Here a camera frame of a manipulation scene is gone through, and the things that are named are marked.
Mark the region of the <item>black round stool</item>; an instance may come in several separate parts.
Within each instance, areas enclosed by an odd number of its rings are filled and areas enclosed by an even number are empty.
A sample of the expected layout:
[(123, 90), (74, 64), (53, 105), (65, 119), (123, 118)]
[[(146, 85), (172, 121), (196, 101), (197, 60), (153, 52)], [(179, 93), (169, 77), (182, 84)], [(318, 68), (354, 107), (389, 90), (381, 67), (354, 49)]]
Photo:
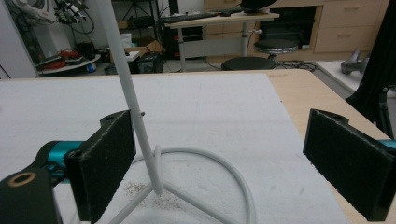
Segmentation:
[(232, 58), (221, 64), (222, 71), (267, 70), (275, 67), (274, 61), (262, 57)]

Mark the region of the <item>black storage box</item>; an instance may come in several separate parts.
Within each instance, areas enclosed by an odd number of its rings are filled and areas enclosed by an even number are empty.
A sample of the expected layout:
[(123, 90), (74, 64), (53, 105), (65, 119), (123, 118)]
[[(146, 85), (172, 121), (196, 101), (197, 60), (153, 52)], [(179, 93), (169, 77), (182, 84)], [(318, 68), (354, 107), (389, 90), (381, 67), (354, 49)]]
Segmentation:
[(163, 71), (162, 56), (157, 52), (143, 55), (138, 61), (137, 66), (140, 74), (155, 74)]

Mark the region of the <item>black monitor base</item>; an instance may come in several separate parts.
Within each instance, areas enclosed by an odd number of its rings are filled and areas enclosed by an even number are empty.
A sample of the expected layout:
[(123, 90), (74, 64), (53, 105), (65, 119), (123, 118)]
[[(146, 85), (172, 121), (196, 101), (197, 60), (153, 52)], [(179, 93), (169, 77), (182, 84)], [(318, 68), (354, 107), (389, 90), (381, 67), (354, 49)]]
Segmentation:
[(263, 13), (266, 7), (271, 6), (277, 0), (241, 0), (239, 6), (245, 13)]

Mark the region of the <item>wooden desk with metal legs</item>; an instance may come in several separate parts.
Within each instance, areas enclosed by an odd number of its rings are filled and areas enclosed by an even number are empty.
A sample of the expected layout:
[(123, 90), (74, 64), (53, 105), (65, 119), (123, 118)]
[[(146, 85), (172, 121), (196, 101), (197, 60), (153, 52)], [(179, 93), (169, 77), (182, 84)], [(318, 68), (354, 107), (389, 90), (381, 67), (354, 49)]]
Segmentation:
[[(247, 13), (235, 13), (230, 17), (212, 17), (194, 21), (181, 21), (166, 23), (164, 26), (177, 29), (178, 45), (180, 53), (181, 71), (187, 70), (186, 60), (205, 56), (216, 56), (224, 54), (240, 53), (243, 57), (248, 56), (248, 25), (257, 21), (272, 21), (278, 18), (275, 13), (261, 13), (259, 15), (248, 15)], [(224, 39), (203, 39), (186, 42), (182, 33), (183, 28), (214, 26), (222, 24), (241, 23), (242, 30), (239, 37)]]

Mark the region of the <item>white cloth mat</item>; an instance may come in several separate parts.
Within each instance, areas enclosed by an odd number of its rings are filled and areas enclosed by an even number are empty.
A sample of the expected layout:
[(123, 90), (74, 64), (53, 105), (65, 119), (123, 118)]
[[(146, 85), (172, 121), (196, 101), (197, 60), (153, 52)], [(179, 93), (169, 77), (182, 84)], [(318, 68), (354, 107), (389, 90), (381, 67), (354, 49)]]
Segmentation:
[[(347, 224), (266, 75), (143, 75), (134, 88), (165, 181), (239, 224), (240, 180), (256, 224)], [(49, 141), (88, 139), (125, 99), (114, 76), (1, 81), (0, 179)]]

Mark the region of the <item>dark tripod stand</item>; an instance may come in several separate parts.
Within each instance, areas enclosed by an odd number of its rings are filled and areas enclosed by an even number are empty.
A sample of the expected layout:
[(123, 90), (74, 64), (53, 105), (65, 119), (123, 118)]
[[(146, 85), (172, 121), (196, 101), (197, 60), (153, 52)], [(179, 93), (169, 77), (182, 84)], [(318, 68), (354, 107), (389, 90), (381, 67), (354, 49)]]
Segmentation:
[(384, 87), (378, 96), (378, 112), (375, 120), (376, 127), (386, 134), (390, 139), (394, 138), (388, 107), (389, 87)]

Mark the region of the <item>black keyboard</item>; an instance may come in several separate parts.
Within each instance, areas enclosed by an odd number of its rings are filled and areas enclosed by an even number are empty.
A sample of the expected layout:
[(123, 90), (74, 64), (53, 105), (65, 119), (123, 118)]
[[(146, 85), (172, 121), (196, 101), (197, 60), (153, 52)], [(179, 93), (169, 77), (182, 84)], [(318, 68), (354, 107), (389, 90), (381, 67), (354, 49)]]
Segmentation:
[(161, 23), (176, 23), (182, 21), (194, 21), (206, 18), (217, 17), (217, 13), (198, 13), (198, 14), (181, 14), (176, 16), (169, 16), (160, 18)]

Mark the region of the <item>wooden drawer cabinet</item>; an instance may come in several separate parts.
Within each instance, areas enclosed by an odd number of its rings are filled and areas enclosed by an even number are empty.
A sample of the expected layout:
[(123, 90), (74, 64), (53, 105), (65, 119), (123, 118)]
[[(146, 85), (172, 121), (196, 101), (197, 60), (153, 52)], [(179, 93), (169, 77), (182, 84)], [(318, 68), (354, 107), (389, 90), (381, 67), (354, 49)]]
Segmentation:
[(343, 60), (372, 50), (390, 0), (277, 0), (271, 9), (316, 9), (309, 47), (282, 55), (285, 61)]

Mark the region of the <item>red object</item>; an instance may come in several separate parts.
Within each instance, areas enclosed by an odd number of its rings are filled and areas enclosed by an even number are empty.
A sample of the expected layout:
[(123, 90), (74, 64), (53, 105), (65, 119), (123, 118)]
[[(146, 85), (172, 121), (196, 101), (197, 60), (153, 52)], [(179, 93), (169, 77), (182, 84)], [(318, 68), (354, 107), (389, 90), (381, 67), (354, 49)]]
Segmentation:
[(61, 50), (58, 55), (65, 60), (74, 60), (81, 57), (81, 54), (73, 49)]

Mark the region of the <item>white metal stand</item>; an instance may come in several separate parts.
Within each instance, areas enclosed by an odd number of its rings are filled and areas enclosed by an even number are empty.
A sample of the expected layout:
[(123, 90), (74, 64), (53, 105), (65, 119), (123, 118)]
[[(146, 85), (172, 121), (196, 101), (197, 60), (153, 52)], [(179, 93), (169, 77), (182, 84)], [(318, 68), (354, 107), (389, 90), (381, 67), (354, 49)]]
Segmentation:
[(193, 196), (187, 191), (178, 188), (175, 184), (163, 179), (162, 154), (167, 153), (194, 154), (209, 158), (210, 160), (223, 166), (233, 176), (243, 194), (246, 205), (246, 223), (256, 224), (256, 209), (251, 190), (245, 178), (230, 162), (211, 151), (194, 147), (170, 147), (161, 149), (160, 146), (156, 146), (154, 151), (151, 150), (146, 127), (143, 121), (144, 114), (140, 109), (134, 90), (134, 83), (132, 81), (130, 70), (124, 55), (124, 48), (120, 41), (120, 32), (116, 27), (117, 22), (111, 0), (97, 0), (96, 4), (101, 17), (102, 25), (105, 30), (107, 43), (109, 44), (111, 55), (116, 65), (124, 98), (128, 108), (132, 112), (131, 121), (133, 122), (138, 143), (142, 151), (142, 156), (139, 157), (139, 160), (144, 160), (150, 179), (150, 182), (140, 192), (138, 192), (135, 197), (108, 222), (108, 224), (121, 224), (122, 221), (127, 218), (136, 209), (136, 207), (150, 195), (152, 191), (154, 191), (157, 195), (162, 195), (165, 190), (174, 194), (184, 202), (189, 203), (195, 208), (201, 210), (203, 213), (213, 217), (222, 224), (241, 224), (240, 221), (223, 214), (218, 209), (209, 205), (198, 197)]

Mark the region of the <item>cardboard box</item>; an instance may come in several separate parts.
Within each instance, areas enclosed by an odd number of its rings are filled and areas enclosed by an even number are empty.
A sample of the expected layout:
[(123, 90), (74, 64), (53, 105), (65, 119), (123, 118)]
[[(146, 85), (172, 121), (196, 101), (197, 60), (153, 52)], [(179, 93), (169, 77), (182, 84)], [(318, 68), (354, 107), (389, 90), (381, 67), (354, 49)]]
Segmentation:
[(157, 52), (163, 54), (165, 52), (165, 48), (162, 46), (162, 44), (159, 41), (152, 40), (142, 46), (125, 48), (124, 51), (125, 52), (138, 51), (139, 55), (142, 56), (151, 52)]

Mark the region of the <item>black curtain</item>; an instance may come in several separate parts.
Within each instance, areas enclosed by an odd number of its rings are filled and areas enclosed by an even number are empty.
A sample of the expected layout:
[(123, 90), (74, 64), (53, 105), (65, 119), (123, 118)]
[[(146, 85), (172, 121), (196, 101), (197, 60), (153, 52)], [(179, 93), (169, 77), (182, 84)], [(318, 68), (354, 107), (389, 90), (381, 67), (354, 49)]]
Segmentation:
[(373, 122), (379, 93), (390, 85), (396, 85), (396, 0), (389, 0), (361, 83), (346, 101)]

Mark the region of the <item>grey handheld device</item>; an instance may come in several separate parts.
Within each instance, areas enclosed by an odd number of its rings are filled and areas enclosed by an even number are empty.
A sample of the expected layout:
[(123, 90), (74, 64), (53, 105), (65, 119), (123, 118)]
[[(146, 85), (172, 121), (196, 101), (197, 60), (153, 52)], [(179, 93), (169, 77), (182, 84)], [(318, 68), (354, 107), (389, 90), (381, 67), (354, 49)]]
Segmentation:
[(341, 72), (350, 75), (352, 72), (358, 71), (363, 74), (370, 60), (371, 53), (368, 53), (362, 60), (359, 59), (361, 52), (355, 50), (348, 60), (341, 62)]

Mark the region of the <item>white side table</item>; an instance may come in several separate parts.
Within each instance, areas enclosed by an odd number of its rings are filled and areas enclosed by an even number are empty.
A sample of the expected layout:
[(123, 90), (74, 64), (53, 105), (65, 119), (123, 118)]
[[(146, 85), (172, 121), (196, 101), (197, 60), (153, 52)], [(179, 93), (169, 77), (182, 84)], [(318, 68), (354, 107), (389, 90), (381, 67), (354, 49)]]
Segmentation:
[(341, 61), (317, 61), (318, 68), (322, 70), (336, 86), (343, 92), (345, 97), (350, 96), (359, 87), (363, 74), (353, 71), (349, 75), (343, 74)]

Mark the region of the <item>black round stool chrome rim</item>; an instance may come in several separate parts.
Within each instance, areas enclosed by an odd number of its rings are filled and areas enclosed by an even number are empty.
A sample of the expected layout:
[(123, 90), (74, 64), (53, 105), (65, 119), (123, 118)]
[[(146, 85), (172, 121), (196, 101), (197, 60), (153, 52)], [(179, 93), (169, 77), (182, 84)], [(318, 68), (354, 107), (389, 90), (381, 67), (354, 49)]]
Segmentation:
[(292, 53), (298, 49), (298, 45), (285, 39), (265, 39), (256, 42), (253, 48), (258, 52), (268, 54), (268, 59), (276, 62), (279, 54)]

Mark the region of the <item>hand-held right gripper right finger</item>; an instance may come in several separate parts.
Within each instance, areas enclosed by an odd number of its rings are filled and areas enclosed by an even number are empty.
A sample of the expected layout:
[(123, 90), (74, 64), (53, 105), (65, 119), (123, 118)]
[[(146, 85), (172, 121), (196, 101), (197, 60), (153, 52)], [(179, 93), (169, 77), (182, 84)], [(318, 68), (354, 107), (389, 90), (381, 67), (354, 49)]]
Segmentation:
[(343, 116), (312, 109), (303, 153), (367, 220), (387, 218), (396, 195), (396, 140), (375, 140)]

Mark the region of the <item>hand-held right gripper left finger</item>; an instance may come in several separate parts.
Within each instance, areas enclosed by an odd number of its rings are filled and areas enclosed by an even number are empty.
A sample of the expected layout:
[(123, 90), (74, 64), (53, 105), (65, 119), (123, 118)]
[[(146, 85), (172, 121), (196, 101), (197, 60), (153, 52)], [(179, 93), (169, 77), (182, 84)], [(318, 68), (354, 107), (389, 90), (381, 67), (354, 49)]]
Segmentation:
[(64, 155), (78, 216), (97, 222), (106, 211), (136, 152), (129, 110), (100, 120), (100, 129)]

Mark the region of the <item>round white table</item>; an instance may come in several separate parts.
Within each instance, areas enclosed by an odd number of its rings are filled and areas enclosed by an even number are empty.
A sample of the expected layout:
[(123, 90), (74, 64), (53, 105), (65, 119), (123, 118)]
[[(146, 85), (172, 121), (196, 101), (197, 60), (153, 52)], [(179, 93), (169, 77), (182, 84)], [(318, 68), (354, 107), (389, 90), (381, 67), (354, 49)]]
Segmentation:
[(81, 62), (80, 64), (74, 65), (67, 65), (58, 69), (45, 69), (42, 71), (37, 71), (39, 75), (47, 75), (47, 74), (55, 74), (55, 73), (62, 73), (73, 69), (78, 69), (80, 67), (89, 67), (92, 64), (96, 63), (101, 58), (100, 54), (95, 54), (95, 57), (92, 60)]

